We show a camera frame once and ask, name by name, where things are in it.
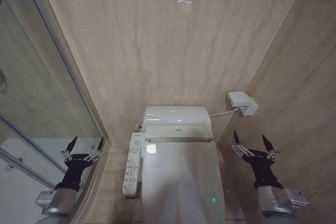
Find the toilet lid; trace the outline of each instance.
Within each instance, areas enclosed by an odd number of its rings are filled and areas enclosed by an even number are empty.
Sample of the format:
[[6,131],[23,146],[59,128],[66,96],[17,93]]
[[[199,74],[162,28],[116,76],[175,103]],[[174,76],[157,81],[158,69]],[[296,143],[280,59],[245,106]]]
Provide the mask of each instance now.
[[224,195],[215,143],[146,141],[142,205],[146,224],[223,224]]

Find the wall-mounted remote control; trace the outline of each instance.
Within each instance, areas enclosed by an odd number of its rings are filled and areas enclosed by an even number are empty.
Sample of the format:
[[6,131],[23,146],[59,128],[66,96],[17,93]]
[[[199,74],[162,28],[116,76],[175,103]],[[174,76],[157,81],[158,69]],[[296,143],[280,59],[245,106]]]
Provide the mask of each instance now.
[[138,172],[141,159],[141,148],[145,141],[144,132],[132,133],[130,149],[126,163],[122,193],[126,196],[134,196],[138,187]]

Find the floor tile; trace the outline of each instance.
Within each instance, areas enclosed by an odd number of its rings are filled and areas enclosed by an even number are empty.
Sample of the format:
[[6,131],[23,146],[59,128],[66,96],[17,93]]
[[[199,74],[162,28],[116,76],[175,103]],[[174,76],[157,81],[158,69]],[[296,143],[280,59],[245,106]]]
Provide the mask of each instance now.
[[112,145],[106,164],[106,173],[124,173],[129,145]]
[[225,224],[246,224],[245,220],[226,220]]
[[244,213],[241,209],[236,190],[228,171],[221,171],[222,184],[225,202],[225,219],[226,220],[244,220]]
[[220,170],[226,170],[225,162],[222,156],[222,153],[218,147],[218,144],[216,144],[216,150],[217,150],[217,158],[218,158],[218,163],[219,163],[219,169]]
[[134,199],[132,201],[132,209],[131,209],[131,221],[144,221],[143,219],[143,211],[142,211],[142,197],[140,194],[140,199]]
[[104,173],[86,223],[130,221],[132,199],[125,199],[122,194],[123,177],[124,174],[121,173]]

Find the white toilet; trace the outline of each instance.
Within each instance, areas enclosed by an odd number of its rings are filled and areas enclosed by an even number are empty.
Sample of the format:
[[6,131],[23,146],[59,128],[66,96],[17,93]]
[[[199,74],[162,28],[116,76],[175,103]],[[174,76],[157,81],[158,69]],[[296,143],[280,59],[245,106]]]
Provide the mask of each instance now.
[[146,224],[224,223],[222,180],[212,140],[210,117],[202,106],[146,108],[141,131],[132,134],[123,184],[123,193],[134,195],[141,166]]

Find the shower wall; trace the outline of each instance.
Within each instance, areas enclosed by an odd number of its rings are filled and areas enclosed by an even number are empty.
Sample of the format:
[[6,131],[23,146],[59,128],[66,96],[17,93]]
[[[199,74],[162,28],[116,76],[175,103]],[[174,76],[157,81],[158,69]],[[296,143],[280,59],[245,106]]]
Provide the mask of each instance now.
[[295,0],[247,93],[257,113],[235,113],[219,140],[247,222],[259,223],[255,179],[233,130],[248,148],[264,150],[264,134],[280,151],[274,174],[310,203],[298,223],[336,223],[336,0]]
[[[113,144],[146,105],[230,109],[293,0],[49,0]],[[212,119],[217,140],[230,115]]]

